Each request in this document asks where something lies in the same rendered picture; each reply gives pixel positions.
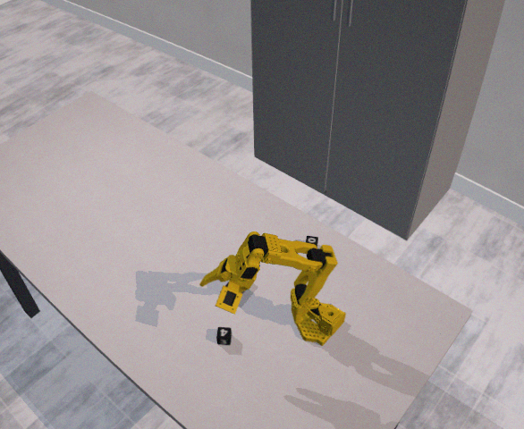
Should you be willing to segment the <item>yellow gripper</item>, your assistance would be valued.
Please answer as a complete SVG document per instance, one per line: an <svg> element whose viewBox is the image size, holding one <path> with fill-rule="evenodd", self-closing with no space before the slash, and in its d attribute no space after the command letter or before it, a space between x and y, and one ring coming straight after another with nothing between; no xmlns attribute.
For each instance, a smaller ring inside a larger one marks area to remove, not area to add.
<svg viewBox="0 0 524 429"><path fill-rule="evenodd" d="M238 279L236 273L236 258L234 255L229 255L215 270L205 275L200 286L203 287L210 282L216 281L216 278L220 282L230 280L228 287L223 286L216 302L216 307L220 307L221 309L235 314L241 301L241 292L248 290L256 280L257 276L255 276L252 281Z"/></svg>

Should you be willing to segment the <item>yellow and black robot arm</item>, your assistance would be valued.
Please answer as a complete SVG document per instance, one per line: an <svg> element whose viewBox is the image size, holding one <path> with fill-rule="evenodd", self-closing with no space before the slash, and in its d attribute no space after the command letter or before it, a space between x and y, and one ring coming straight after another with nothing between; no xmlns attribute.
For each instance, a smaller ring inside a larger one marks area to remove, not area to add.
<svg viewBox="0 0 524 429"><path fill-rule="evenodd" d="M307 254L307 258L295 252ZM315 244L281 240L268 233L260 236L253 231L243 241L235 258L236 273L238 279L242 280L254 279L260 270L260 261L303 270L294 282L295 289L291 290L293 320L304 341L317 342L321 346L327 342L331 337L332 325L343 313L337 307L315 299L328 275L338 264L331 246L317 248Z"/></svg>

